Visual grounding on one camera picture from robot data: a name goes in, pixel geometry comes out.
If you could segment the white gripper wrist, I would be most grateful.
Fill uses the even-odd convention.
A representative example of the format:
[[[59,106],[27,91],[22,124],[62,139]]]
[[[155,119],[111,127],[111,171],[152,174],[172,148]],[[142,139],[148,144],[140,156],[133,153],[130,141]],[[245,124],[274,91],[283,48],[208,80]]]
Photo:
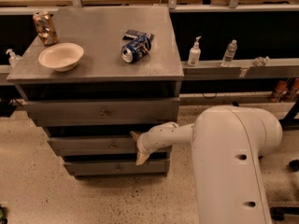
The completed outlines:
[[[151,138],[149,133],[142,133],[130,131],[130,135],[137,142],[137,156],[136,165],[142,165],[150,156],[151,153],[155,152],[157,147],[157,142]]]

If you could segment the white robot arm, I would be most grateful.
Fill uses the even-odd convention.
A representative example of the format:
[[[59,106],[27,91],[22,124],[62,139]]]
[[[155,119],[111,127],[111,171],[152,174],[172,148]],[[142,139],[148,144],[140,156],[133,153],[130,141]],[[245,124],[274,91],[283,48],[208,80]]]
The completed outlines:
[[[162,147],[192,148],[199,224],[272,224],[259,159],[280,145],[283,131],[270,112],[219,105],[192,124],[167,122],[130,135],[137,165]]]

